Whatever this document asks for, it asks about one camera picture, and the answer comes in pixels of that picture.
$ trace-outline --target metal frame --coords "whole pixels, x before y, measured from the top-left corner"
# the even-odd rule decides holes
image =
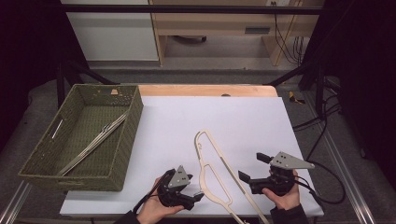
[[[330,30],[329,34],[321,41],[317,50],[315,50],[313,56],[310,61],[304,61],[303,64],[288,72],[283,77],[280,77],[273,82],[270,82],[266,85],[277,86],[282,82],[295,77],[297,75],[301,75],[304,72],[310,72],[309,76],[303,76],[303,79],[300,81],[300,88],[303,90],[307,90],[315,81],[317,77],[318,71],[316,68],[319,68],[320,60],[322,58],[323,52],[326,50],[326,44],[331,39],[334,34],[334,31],[337,29],[339,23],[343,20],[351,6],[356,0],[351,0],[350,5],[344,11],[343,16],[337,21],[337,23]],[[292,15],[324,15],[329,13],[334,13],[339,11],[339,8],[321,8],[321,7],[225,7],[225,6],[148,6],[148,5],[57,5],[57,4],[49,4],[49,5],[41,5],[44,9],[48,10],[59,10],[62,12],[103,12],[103,13],[217,13],[217,14],[292,14]],[[67,69],[67,66],[60,66],[60,70],[58,71],[58,78],[63,79],[64,77],[69,81],[71,85],[78,83],[81,81],[79,75],[71,72]],[[85,73],[89,75],[96,75],[90,73],[89,69],[85,71]],[[100,79],[100,76],[94,76],[95,79]],[[64,87],[59,87],[63,85],[64,82],[62,80],[58,80],[58,88],[64,90]],[[343,162],[341,155],[336,149],[330,135],[326,134],[326,140],[328,141],[330,147],[330,154],[332,156],[332,160],[343,179],[343,182],[346,184],[346,191],[348,193],[349,199],[352,202],[352,205],[355,209],[355,212],[361,221],[361,223],[375,223],[374,218],[368,209],[367,204],[361,196],[358,186],[354,182],[353,176],[350,175],[347,166]],[[23,204],[25,198],[27,197],[31,186],[25,182],[21,182],[21,185],[11,202],[8,204],[7,209],[0,216],[0,223],[12,223],[15,217],[17,216],[19,210],[21,209],[21,205]],[[5,217],[10,217],[7,222],[3,222]]]

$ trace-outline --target wicker basket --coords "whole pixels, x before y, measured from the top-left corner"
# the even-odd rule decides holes
[[[128,109],[125,121],[93,153],[67,175],[57,175]],[[18,176],[43,189],[122,190],[142,110],[137,86],[73,86]]]

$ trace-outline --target cable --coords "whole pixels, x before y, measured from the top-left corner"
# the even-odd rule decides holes
[[[334,84],[333,82],[331,82],[329,79],[327,79],[327,78],[324,78],[324,87],[326,87],[326,88],[329,88],[330,89],[330,91],[329,90],[327,90],[327,91],[329,91],[329,92],[331,92],[332,94],[335,94],[335,93],[338,93],[338,92],[340,92],[340,87],[338,86],[338,85],[336,85],[336,84]]]
[[[304,47],[304,37],[295,36],[293,43],[293,57],[297,61],[298,66],[303,62],[303,47]]]
[[[321,137],[322,137],[323,134],[325,134],[325,132],[326,132],[326,128],[327,128],[326,105],[327,105],[327,103],[329,102],[329,100],[331,100],[331,99],[334,98],[334,97],[338,97],[338,95],[335,94],[335,95],[332,95],[332,96],[328,97],[328,98],[324,101],[324,103],[323,103],[323,111],[324,111],[324,113],[323,113],[323,115],[324,115],[323,121],[324,121],[324,127],[323,127],[323,130],[322,130],[322,132],[320,133],[320,136],[318,137],[317,141],[315,142],[315,144],[312,146],[311,150],[309,151],[308,156],[305,158],[306,161],[308,161],[309,158],[311,158],[312,154],[314,153],[315,149],[317,148],[317,145],[318,145],[318,143],[319,143]]]
[[[282,52],[283,52],[283,54],[285,55],[285,57],[286,57],[286,59],[288,60],[288,62],[289,62],[289,63],[297,64],[297,61],[291,56],[291,54],[290,54],[290,52],[289,52],[289,49],[288,49],[288,46],[286,45],[286,41],[283,39],[283,36],[282,36],[282,34],[280,33],[279,28],[277,27],[277,18],[276,18],[276,14],[274,14],[274,18],[275,18],[275,41],[276,41],[276,43],[279,45],[280,49],[282,50]],[[279,44],[279,41],[277,40],[276,33],[279,33],[280,38],[282,39],[282,42],[283,42],[283,46],[285,46],[286,52],[289,54],[289,57],[291,57],[291,58],[294,60],[294,62],[291,62],[291,61],[290,61],[290,59],[288,58],[288,55],[286,54],[285,50],[283,50],[283,47]]]
[[[344,201],[344,199],[346,198],[346,196],[347,196],[347,191],[346,191],[346,188],[345,188],[343,182],[341,181],[340,177],[338,177],[338,175],[336,175],[336,174],[335,174],[333,171],[331,171],[329,168],[327,168],[326,166],[324,166],[324,165],[322,165],[322,164],[320,164],[320,163],[318,163],[318,162],[316,162],[316,161],[307,161],[307,162],[314,163],[315,165],[321,167],[322,169],[324,169],[324,170],[326,170],[328,173],[330,173],[332,176],[334,176],[335,179],[338,181],[338,183],[340,183],[341,190],[343,191],[343,194],[342,194],[342,196],[341,196],[341,199],[339,199],[339,200],[337,200],[337,201],[328,201],[328,200],[325,200],[325,199],[320,198],[319,196],[317,196],[317,197],[318,197],[321,201],[323,201],[324,203],[329,203],[329,204],[339,204],[339,203],[342,203],[342,202]]]
[[[325,210],[324,207],[323,207],[323,203],[322,203],[324,201],[321,198],[319,198],[319,196],[315,193],[315,191],[309,185],[306,185],[305,183],[302,183],[302,182],[300,182],[298,180],[295,180],[295,179],[292,179],[291,181],[293,181],[294,183],[296,183],[296,184],[298,184],[300,186],[303,186],[304,188],[308,189],[309,193],[312,195],[312,197],[317,202],[317,204],[322,208],[323,211]]]
[[[139,210],[140,206],[148,199],[151,197],[152,193],[155,191],[155,189],[157,189],[160,184],[163,182],[163,180],[169,176],[170,174],[172,174],[174,172],[174,170],[168,170],[165,172],[165,174],[163,174],[163,176],[161,176],[160,180],[157,182],[157,184],[155,184],[155,186],[151,189],[151,191],[146,194],[142,199],[140,199],[140,201],[136,204],[136,206],[134,207],[134,210],[132,211],[134,215],[137,214],[137,210]]]
[[[337,94],[337,92],[335,92],[330,86],[324,84],[323,87],[324,87],[324,90],[328,91],[329,93]]]
[[[295,175],[294,177],[297,177],[297,178],[299,178],[299,179],[302,179],[302,180],[305,182],[305,184],[306,184],[307,186],[309,186],[308,181],[307,181],[305,178],[303,178],[302,176]]]
[[[336,109],[334,109],[334,110],[332,111],[332,109],[333,109],[334,107],[338,106],[338,105],[339,105],[339,104],[333,105],[331,108],[327,109],[327,111],[326,111],[326,116],[329,117],[331,114],[340,111],[340,108],[336,108]],[[317,120],[317,119],[319,119],[319,117],[316,117],[316,118],[311,119],[311,120],[315,121],[315,120]],[[301,124],[301,125],[297,125],[296,127],[293,127],[293,131],[294,131],[295,133],[296,133],[296,132],[299,132],[299,131],[303,131],[303,130],[309,128],[309,127],[312,127],[312,126],[314,126],[314,125],[320,124],[320,123],[323,121],[323,120],[320,120],[320,121],[317,121],[317,122],[315,122],[315,123],[312,123],[313,121],[311,121],[311,120],[309,120],[309,121],[308,121],[309,123],[307,123],[307,124],[303,123],[303,124]]]
[[[33,97],[31,95],[29,95],[29,101],[27,103],[27,106],[30,106],[33,102]]]

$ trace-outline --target white table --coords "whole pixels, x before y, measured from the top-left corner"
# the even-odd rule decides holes
[[[194,175],[182,193],[192,196],[200,190],[200,166],[194,137],[208,129],[237,174],[252,178],[267,177],[269,165],[256,160],[256,153],[275,156],[284,151],[297,158],[302,154],[288,114],[279,97],[142,96],[144,109],[136,134],[124,189],[121,192],[70,191],[61,214],[72,217],[120,216],[134,208],[151,189],[154,179],[169,169],[183,165]],[[202,136],[203,157],[212,163],[233,197],[231,208],[238,216],[256,216],[255,210],[236,186],[224,165]],[[313,187],[309,173],[299,170]],[[220,198],[225,194],[216,178],[206,170],[209,189]],[[308,216],[323,216],[308,191],[300,187],[301,202]],[[274,204],[263,195],[252,195],[267,215]],[[192,210],[177,216],[228,216],[226,210],[204,197]]]

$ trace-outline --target aluminum rail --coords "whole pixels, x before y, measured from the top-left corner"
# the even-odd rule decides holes
[[[192,6],[192,5],[43,5],[50,10],[63,12],[102,13],[210,13],[210,14],[277,14],[322,15],[338,11],[322,7],[246,7],[246,6]]]
[[[306,99],[312,114],[316,116],[317,112],[313,106],[315,100],[313,99],[312,94],[307,94],[304,92],[304,98]],[[318,126],[320,130],[323,131],[323,124],[320,123]],[[343,157],[332,140],[332,136],[327,130],[325,130],[324,140],[326,141],[327,149],[332,159],[332,163],[334,164],[334,168],[346,187],[346,194],[353,206],[353,209],[355,210],[359,221],[361,224],[375,224],[375,220],[370,208],[368,207],[366,201],[364,201],[364,198],[361,195],[361,191],[359,190],[353,175],[349,172]]]
[[[22,180],[8,206],[0,216],[0,224],[12,224],[14,222],[31,188],[32,185]]]

